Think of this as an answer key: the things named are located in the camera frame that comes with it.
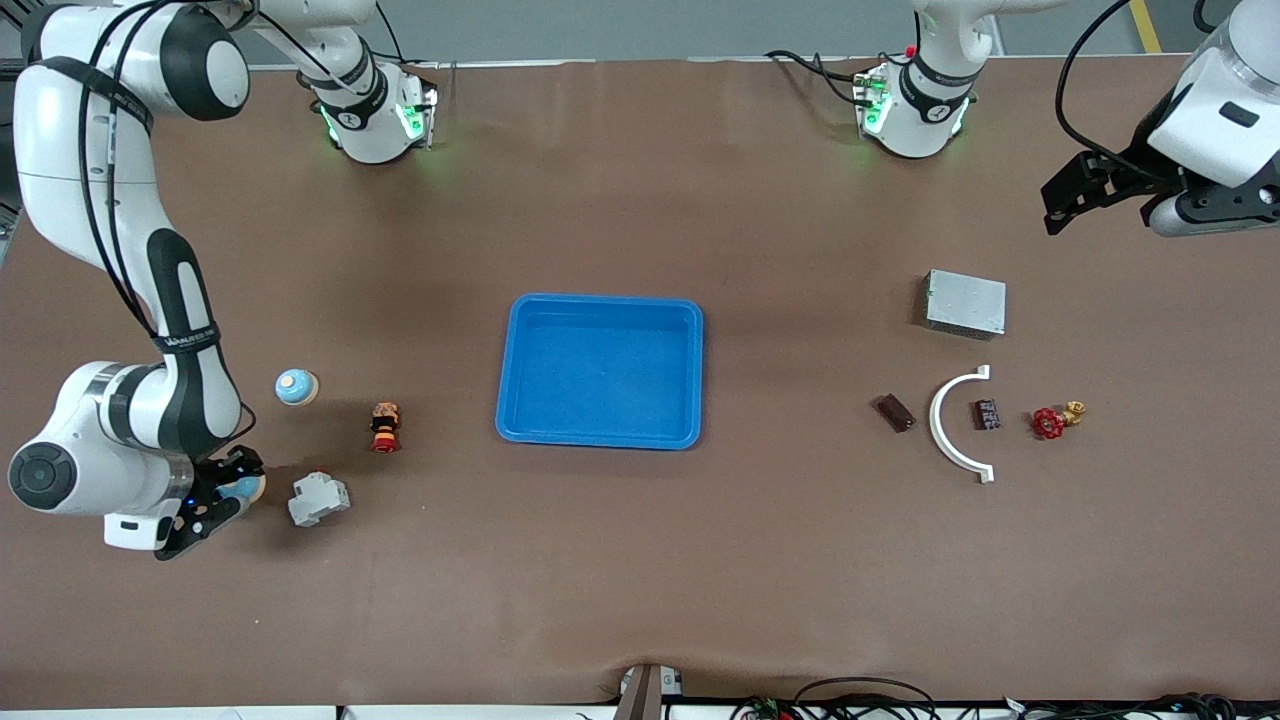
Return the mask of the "white circuit breaker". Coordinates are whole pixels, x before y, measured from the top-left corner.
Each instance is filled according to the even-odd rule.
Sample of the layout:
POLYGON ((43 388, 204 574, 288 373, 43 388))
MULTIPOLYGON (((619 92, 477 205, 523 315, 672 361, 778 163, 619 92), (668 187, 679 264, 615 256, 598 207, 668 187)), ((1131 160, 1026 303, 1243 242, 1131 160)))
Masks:
POLYGON ((347 486, 325 471, 311 471, 292 488, 287 507, 296 527, 315 527, 324 518, 351 507, 347 486))

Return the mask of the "silver metal power supply box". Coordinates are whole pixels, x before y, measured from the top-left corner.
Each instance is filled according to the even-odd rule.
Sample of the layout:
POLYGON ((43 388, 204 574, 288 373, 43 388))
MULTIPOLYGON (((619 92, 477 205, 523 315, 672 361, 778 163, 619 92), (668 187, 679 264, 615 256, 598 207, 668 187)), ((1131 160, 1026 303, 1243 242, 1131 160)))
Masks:
POLYGON ((1007 329, 1007 286, 932 269, 923 282, 922 324, 945 334, 992 341, 1007 329))

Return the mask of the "red valve brass fitting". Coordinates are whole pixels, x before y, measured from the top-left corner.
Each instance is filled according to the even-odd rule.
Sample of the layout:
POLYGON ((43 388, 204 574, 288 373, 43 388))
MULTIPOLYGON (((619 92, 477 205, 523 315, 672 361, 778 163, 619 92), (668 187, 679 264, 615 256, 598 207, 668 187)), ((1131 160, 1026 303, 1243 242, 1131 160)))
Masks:
POLYGON ((1041 407, 1030 416, 1030 427, 1041 439, 1057 439, 1066 429, 1078 427, 1087 413, 1087 406, 1070 401, 1060 406, 1041 407))

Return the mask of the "blue plastic tray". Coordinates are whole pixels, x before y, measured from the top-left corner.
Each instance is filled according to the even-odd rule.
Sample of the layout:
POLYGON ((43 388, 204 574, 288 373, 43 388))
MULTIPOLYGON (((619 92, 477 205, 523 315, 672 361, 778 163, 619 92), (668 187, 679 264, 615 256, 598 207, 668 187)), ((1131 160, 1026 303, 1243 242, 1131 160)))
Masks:
POLYGON ((509 309, 495 430, 521 445, 689 450, 704 347, 691 300, 526 293, 509 309))

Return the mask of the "white curved plastic bracket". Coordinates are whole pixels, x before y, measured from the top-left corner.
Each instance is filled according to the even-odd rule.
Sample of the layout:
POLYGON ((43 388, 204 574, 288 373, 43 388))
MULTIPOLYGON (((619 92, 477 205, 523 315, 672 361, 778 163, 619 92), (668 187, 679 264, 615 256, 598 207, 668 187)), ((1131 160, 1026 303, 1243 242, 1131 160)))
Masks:
POLYGON ((986 382, 991 378, 991 366, 979 365, 968 374, 961 374, 946 380, 932 396, 928 407, 928 424, 931 437, 940 452, 956 468, 975 475, 983 486, 995 482, 995 468, 987 462, 979 462, 961 452, 950 439, 942 418, 943 406, 950 392, 960 384, 969 382, 986 382))

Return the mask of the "metal table edge bracket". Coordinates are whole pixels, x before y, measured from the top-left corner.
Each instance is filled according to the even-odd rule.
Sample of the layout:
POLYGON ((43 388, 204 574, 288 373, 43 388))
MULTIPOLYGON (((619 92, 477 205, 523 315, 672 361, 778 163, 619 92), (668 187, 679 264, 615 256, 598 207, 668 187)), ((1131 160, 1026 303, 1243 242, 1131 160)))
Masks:
POLYGON ((684 675, 671 666, 641 664, 626 670, 612 720, 672 720, 671 701, 684 698, 684 675))

